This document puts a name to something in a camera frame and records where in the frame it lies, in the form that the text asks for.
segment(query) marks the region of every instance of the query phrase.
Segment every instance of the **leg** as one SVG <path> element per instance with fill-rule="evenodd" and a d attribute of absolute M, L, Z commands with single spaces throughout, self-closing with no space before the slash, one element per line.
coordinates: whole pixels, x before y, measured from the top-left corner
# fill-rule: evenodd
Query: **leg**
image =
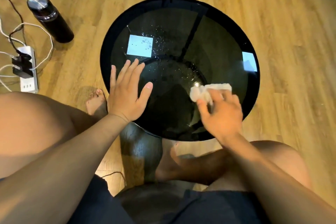
<path fill-rule="evenodd" d="M 292 147 L 274 141 L 251 143 L 283 171 L 307 188 L 311 188 L 306 165 Z M 163 140 L 164 153 L 156 170 L 159 181 L 196 182 L 209 185 L 206 190 L 248 190 L 239 169 L 224 149 L 197 158 L 182 159 L 176 156 L 174 147 L 168 148 L 166 144 Z"/>
<path fill-rule="evenodd" d="M 9 176 L 107 114 L 102 91 L 87 102 L 88 115 L 45 96 L 11 92 L 0 95 L 0 178 Z"/>

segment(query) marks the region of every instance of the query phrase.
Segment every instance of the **black thermos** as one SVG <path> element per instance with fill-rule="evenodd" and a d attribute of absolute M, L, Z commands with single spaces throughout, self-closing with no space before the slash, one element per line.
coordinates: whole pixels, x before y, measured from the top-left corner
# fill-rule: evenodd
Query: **black thermos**
<path fill-rule="evenodd" d="M 27 5 L 57 42 L 68 43 L 74 38 L 72 30 L 50 0 L 27 0 Z"/>

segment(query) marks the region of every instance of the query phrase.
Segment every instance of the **white power strip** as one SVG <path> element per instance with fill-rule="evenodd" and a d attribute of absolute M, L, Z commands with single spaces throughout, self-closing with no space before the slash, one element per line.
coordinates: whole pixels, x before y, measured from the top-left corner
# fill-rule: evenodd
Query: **white power strip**
<path fill-rule="evenodd" d="M 35 53 L 34 49 L 31 48 L 30 46 L 22 46 L 18 47 L 18 50 L 23 53 L 27 53 L 29 56 L 31 56 L 30 62 L 32 63 L 32 67 L 36 67 L 36 62 L 35 62 Z M 37 74 L 36 74 L 36 69 L 33 70 L 33 77 L 31 78 L 21 78 L 20 77 L 20 88 L 22 92 L 30 92 L 30 93 L 38 93 L 39 92 L 39 87 L 37 84 Z"/>

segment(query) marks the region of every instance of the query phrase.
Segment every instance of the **hand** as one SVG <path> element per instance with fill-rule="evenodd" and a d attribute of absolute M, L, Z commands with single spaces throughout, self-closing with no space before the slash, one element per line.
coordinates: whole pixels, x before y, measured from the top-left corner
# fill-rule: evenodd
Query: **hand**
<path fill-rule="evenodd" d="M 148 82 L 138 98 L 140 74 L 145 67 L 139 60 L 126 60 L 116 80 L 116 67 L 111 67 L 109 114 L 117 115 L 126 122 L 138 119 L 145 110 L 148 98 L 153 89 L 153 83 Z"/>
<path fill-rule="evenodd" d="M 213 100 L 214 110 L 208 112 L 207 103 L 197 100 L 204 127 L 220 143 L 227 137 L 241 133 L 243 113 L 237 95 L 232 95 L 229 90 L 208 89 Z"/>

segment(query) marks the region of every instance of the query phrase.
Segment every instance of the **black table top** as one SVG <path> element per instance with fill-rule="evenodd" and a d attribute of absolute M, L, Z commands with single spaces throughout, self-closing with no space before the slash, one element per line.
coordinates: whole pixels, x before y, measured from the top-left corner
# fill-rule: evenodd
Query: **black table top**
<path fill-rule="evenodd" d="M 259 64 L 251 42 L 227 15 L 196 0 L 145 0 L 113 22 L 100 53 L 108 90 L 111 65 L 118 74 L 127 59 L 135 58 L 146 64 L 139 93 L 153 82 L 147 107 L 135 124 L 159 137 L 213 138 L 189 98 L 192 86 L 231 84 L 244 118 L 258 96 Z"/>

